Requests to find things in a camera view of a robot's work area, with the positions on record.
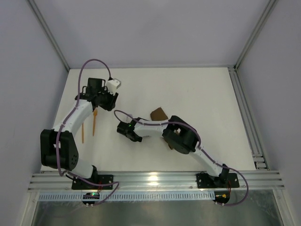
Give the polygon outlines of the orange plastic fork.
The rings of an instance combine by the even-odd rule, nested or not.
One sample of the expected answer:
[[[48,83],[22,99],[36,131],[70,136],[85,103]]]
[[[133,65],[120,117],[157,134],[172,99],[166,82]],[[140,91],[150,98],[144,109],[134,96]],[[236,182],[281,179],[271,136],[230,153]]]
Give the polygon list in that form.
[[[92,132],[92,136],[95,136],[95,128],[96,128],[96,118],[97,118],[97,115],[98,115],[98,110],[95,109],[93,111],[93,132]]]

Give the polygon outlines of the brown cloth napkin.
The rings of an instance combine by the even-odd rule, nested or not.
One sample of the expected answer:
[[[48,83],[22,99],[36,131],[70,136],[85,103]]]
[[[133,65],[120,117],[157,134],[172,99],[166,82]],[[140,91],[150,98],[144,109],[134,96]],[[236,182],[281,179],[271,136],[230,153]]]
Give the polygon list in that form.
[[[154,111],[150,113],[150,118],[152,121],[164,121],[168,120],[168,116],[164,112],[164,110],[161,107],[158,107]]]

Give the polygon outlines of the orange plastic knife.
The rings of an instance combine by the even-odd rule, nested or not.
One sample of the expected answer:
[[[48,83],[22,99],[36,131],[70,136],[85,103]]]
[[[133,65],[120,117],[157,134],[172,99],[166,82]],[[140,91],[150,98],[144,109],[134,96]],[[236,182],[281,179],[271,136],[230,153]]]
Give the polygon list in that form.
[[[85,142],[85,135],[84,135],[84,123],[81,125],[81,142],[82,144]]]

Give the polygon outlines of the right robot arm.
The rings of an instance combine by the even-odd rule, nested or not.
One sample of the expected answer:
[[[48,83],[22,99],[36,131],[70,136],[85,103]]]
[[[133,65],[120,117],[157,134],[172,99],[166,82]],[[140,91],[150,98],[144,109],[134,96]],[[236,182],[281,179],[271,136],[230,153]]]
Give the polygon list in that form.
[[[161,137],[177,152],[191,155],[206,168],[206,174],[216,187],[227,185],[229,169],[207,154],[201,147],[197,131],[177,116],[163,121],[148,121],[133,118],[129,123],[121,121],[117,132],[133,142],[142,142],[144,137]]]

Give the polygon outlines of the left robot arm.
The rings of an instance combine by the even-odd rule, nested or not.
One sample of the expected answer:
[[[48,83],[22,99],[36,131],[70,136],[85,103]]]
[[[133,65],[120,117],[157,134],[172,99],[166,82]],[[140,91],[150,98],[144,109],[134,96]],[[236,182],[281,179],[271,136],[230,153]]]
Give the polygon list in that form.
[[[98,108],[111,111],[118,97],[121,82],[89,78],[87,85],[78,90],[75,102],[65,118],[52,129],[44,129],[40,134],[41,164],[57,169],[60,175],[70,173],[87,184],[99,184],[97,168],[80,159],[75,135],[87,117]]]

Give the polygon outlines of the left black connector board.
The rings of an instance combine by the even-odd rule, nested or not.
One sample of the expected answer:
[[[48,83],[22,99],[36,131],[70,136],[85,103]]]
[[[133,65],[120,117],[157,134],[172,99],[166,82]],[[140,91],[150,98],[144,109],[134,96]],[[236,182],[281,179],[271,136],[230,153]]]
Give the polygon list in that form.
[[[100,194],[97,192],[90,192],[83,195],[82,203],[86,207],[93,207],[100,200]]]

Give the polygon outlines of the black connector board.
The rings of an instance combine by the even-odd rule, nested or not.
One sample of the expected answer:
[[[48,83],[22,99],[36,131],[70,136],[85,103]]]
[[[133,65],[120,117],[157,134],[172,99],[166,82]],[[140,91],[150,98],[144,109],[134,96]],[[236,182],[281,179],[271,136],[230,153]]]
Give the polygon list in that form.
[[[230,200],[230,192],[226,191],[214,191],[214,203],[224,206]]]
[[[97,192],[90,192],[83,195],[82,203],[86,207],[93,207],[100,200],[100,194]]]

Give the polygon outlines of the right black connector board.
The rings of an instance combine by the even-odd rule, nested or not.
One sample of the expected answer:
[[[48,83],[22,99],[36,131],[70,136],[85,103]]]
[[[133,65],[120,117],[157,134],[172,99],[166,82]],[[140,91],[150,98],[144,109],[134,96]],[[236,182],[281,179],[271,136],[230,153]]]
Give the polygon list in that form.
[[[230,200],[230,192],[226,191],[214,191],[214,203],[224,206]]]

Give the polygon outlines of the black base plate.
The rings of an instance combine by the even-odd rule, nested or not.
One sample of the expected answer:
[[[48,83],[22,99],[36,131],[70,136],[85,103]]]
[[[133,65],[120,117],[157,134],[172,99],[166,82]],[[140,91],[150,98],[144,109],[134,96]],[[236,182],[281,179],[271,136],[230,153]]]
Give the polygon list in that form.
[[[113,175],[97,175],[93,178],[86,179],[87,181],[96,184],[97,186],[91,185],[90,183],[84,182],[81,179],[73,178],[71,186],[72,190],[112,190],[113,185],[99,186],[110,184],[113,182]]]
[[[198,188],[239,188],[238,176],[236,173],[229,173],[223,169],[217,177],[210,176],[208,173],[200,172],[196,174]]]

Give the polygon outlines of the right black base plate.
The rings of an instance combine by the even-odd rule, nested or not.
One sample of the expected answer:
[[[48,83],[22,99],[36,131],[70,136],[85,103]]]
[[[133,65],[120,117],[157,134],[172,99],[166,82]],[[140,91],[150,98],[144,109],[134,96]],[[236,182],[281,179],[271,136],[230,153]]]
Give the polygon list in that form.
[[[198,188],[239,188],[238,176],[236,173],[229,173],[223,169],[217,177],[210,176],[208,173],[200,172],[196,174]]]

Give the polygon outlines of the aluminium rail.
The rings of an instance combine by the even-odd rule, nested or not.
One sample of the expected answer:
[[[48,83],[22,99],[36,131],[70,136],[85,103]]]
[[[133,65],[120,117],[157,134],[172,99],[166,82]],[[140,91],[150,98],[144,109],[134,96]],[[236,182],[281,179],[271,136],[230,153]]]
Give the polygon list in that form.
[[[278,171],[255,170],[242,171],[235,180],[239,182],[238,190],[246,189],[284,189],[284,182]],[[186,191],[198,190],[197,172],[101,172],[101,175],[113,175],[113,181],[119,182],[120,191]],[[33,174],[28,190],[33,191],[70,191],[71,180],[61,177],[55,171]]]
[[[228,72],[237,99],[255,168],[257,170],[269,170],[267,160],[263,153],[263,146],[259,138],[258,131],[255,127],[254,120],[251,116],[250,107],[238,77],[238,73],[234,67],[228,67]]]

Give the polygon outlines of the left corner aluminium post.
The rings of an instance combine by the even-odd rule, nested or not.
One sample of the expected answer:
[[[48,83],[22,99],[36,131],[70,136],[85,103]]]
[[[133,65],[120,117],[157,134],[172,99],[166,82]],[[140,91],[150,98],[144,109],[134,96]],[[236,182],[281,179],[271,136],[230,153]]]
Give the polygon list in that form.
[[[50,42],[53,50],[55,51],[56,55],[58,56],[59,60],[61,61],[61,63],[63,64],[64,68],[66,69],[67,72],[70,71],[70,66],[67,63],[67,60],[63,54],[63,52],[61,51],[54,35],[51,32],[51,29],[49,28],[40,8],[38,7],[36,1],[34,0],[26,0],[26,3],[28,4],[29,8],[31,9],[33,15],[35,16],[35,18],[37,19],[40,27],[42,28],[46,38],[48,39],[48,41]]]

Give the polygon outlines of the corner aluminium post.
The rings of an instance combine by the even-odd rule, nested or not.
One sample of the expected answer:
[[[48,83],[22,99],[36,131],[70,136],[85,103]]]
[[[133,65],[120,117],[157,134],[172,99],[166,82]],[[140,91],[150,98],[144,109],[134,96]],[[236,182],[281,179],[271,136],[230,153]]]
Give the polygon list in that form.
[[[239,54],[239,57],[236,61],[236,63],[234,64],[234,69],[237,71],[240,66],[242,65],[244,59],[246,58],[246,56],[248,55],[249,51],[251,50],[251,48],[253,47],[253,45],[255,44],[257,38],[259,37],[261,31],[263,30],[268,18],[270,17],[270,15],[272,14],[274,8],[276,7],[276,5],[278,4],[278,0],[269,0],[266,4],[266,6],[264,7],[263,11],[260,14],[259,19],[257,20],[254,28],[251,31],[251,34],[249,36],[249,38],[247,39],[241,53]]]
[[[55,51],[56,55],[58,56],[59,60],[61,61],[61,63],[63,64],[64,68],[66,69],[67,72],[70,71],[70,66],[67,63],[67,60],[63,54],[63,52],[61,51],[54,35],[51,32],[51,29],[49,28],[40,8],[38,7],[36,1],[34,0],[26,0],[26,3],[28,4],[29,8],[31,9],[33,15],[35,16],[35,18],[37,19],[40,27],[42,28],[46,38],[48,39],[48,41],[50,42],[53,50]]]

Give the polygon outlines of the right side aluminium rail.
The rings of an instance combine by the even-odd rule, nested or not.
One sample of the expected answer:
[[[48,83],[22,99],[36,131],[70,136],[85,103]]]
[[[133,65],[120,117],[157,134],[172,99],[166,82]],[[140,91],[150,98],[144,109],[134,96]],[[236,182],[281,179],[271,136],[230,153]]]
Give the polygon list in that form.
[[[258,131],[255,127],[254,120],[251,116],[250,107],[238,77],[238,73],[234,67],[228,67],[228,72],[237,99],[255,168],[257,170],[269,170],[267,160],[263,153],[263,146],[259,138]]]

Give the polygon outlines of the right corner aluminium post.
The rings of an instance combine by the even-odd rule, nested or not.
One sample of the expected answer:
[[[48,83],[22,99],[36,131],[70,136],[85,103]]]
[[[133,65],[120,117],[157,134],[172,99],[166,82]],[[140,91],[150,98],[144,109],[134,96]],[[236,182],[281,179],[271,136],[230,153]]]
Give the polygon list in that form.
[[[272,14],[274,8],[276,7],[276,5],[278,4],[278,0],[269,0],[266,4],[266,6],[264,7],[263,11],[260,14],[259,19],[257,20],[254,28],[251,31],[251,34],[249,36],[249,38],[247,39],[241,53],[239,54],[239,57],[236,61],[236,63],[234,64],[234,69],[237,71],[240,66],[242,65],[244,59],[246,58],[246,56],[248,55],[249,51],[251,50],[251,48],[253,47],[253,45],[255,44],[257,38],[259,37],[261,31],[263,30],[268,18],[270,17],[270,15]]]

